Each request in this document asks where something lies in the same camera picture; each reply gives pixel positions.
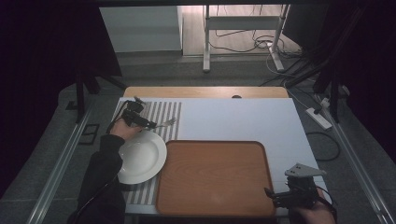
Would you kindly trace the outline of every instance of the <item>striped mat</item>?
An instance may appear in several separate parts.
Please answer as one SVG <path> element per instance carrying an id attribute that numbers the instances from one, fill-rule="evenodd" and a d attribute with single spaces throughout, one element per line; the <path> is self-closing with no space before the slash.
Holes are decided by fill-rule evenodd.
<path id="1" fill-rule="evenodd" d="M 158 134 L 166 143 L 169 140 L 177 140 L 178 133 L 178 118 L 181 113 L 181 102 L 146 102 L 144 110 L 140 116 L 157 122 L 162 123 L 171 118 L 176 118 L 177 122 L 166 128 L 155 129 L 152 132 Z M 135 184 L 123 186 L 123 196 L 127 204 L 144 204 L 154 205 L 157 193 L 158 175 L 155 175 L 150 180 Z"/>

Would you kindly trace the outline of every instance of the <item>brown tray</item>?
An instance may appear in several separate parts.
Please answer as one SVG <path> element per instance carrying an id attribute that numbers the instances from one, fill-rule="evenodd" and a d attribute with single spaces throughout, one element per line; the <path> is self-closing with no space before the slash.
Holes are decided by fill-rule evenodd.
<path id="1" fill-rule="evenodd" d="M 157 210 L 171 216 L 272 217 L 272 189 L 259 142 L 169 141 Z"/>

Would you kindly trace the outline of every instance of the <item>gray floor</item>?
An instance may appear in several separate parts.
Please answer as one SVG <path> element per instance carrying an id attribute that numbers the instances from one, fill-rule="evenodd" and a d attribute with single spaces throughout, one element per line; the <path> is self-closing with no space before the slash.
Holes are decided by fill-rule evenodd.
<path id="1" fill-rule="evenodd" d="M 202 72 L 202 58 L 182 57 L 180 52 L 124 53 L 119 54 L 123 77 L 117 77 L 128 86 L 259 86 L 264 80 L 276 77 L 267 68 L 266 56 L 213 57 L 211 72 Z M 284 60 L 285 66 L 294 60 Z M 100 124 L 99 135 L 105 133 L 118 99 L 123 91 L 98 78 L 102 87 L 95 99 L 89 124 Z M 269 86 L 278 85 L 279 80 Z M 312 80 L 298 87 L 311 92 Z M 290 90 L 307 106 L 316 103 L 297 89 Z M 76 111 L 65 110 L 70 101 L 76 100 L 75 87 L 64 89 L 59 95 L 59 105 L 47 130 L 26 162 L 19 176 L 0 201 L 0 223 L 26 223 L 50 172 L 60 156 L 71 132 L 75 128 Z M 305 107 L 295 101 L 306 132 L 323 130 L 305 114 Z M 341 123 L 353 147 L 356 148 L 370 177 L 380 190 L 392 214 L 396 214 L 396 166 L 381 146 L 351 114 L 345 102 L 340 101 Z M 317 158 L 334 153 L 336 144 L 320 135 L 308 135 Z M 43 223 L 65 223 L 75 209 L 79 186 L 88 160 L 98 147 L 98 138 L 92 146 L 77 146 Z M 339 223 L 380 223 L 374 209 L 361 189 L 361 184 L 350 168 L 344 153 L 335 161 L 319 162 L 327 171 L 324 177 L 330 194 L 338 202 Z M 280 223 L 288 223 L 285 218 Z"/>

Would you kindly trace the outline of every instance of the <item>tray rim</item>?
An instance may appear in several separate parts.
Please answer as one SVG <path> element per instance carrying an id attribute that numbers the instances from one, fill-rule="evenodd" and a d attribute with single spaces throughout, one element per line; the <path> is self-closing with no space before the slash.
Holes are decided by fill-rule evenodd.
<path id="1" fill-rule="evenodd" d="M 258 145 L 261 149 L 262 149 L 262 155 L 263 158 L 265 159 L 265 168 L 266 168 L 266 173 L 269 179 L 269 189 L 274 189 L 273 186 L 273 181 L 272 181 L 272 177 L 271 177 L 271 172 L 269 169 L 269 164 L 268 164 L 268 158 L 267 158 L 267 154 L 265 151 L 265 146 L 259 142 L 259 141 L 252 141 L 252 140 L 169 140 L 168 142 L 166 142 L 166 149 L 168 150 L 168 145 L 172 145 L 172 144 L 178 144 L 178 143 L 196 143 L 196 144 L 202 144 L 202 143 L 213 143 L 213 144 L 232 144 L 232 143 L 243 143 L 243 144 L 254 144 L 254 145 Z M 159 173 L 159 179 L 158 179 L 158 186 L 157 189 L 160 189 L 161 183 L 162 183 L 162 178 L 163 178 L 163 169 L 161 169 L 160 173 Z M 204 214 L 204 215 L 186 215 L 186 214 L 170 214 L 170 213 L 162 213 L 161 209 L 158 206 L 158 201 L 159 201 L 159 197 L 160 197 L 160 192 L 157 190 L 157 194 L 156 194 L 156 200 L 155 200 L 155 208 L 157 209 L 157 211 L 159 212 L 160 215 L 163 216 L 188 216 L 188 217 L 274 217 L 276 214 L 276 208 L 274 206 L 272 206 L 272 211 L 269 213 L 269 216 L 243 216 L 243 215 L 234 215 L 234 216 L 223 216 L 223 215 L 210 215 L 210 214 Z"/>

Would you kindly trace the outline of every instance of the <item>wooden floor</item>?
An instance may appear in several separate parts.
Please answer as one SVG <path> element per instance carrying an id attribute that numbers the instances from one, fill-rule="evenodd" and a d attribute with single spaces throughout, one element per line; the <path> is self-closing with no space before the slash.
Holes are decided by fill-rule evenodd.
<path id="1" fill-rule="evenodd" d="M 209 15 L 214 16 L 279 16 L 281 5 L 235 5 L 235 6 L 210 6 Z M 185 6 L 182 7 L 183 13 L 183 55 L 195 56 L 202 55 L 205 42 L 205 6 Z M 254 49 L 254 40 L 262 36 L 260 40 L 273 40 L 271 36 L 275 31 L 245 31 L 237 34 L 226 35 L 235 31 L 210 31 L 209 41 L 212 46 L 223 48 L 216 49 L 211 47 L 211 54 L 264 54 L 267 49 Z M 299 46 L 285 36 L 280 37 L 284 42 L 285 51 L 296 51 Z M 279 41 L 280 48 L 283 49 L 282 41 Z M 234 52 L 228 49 L 248 52 Z"/>

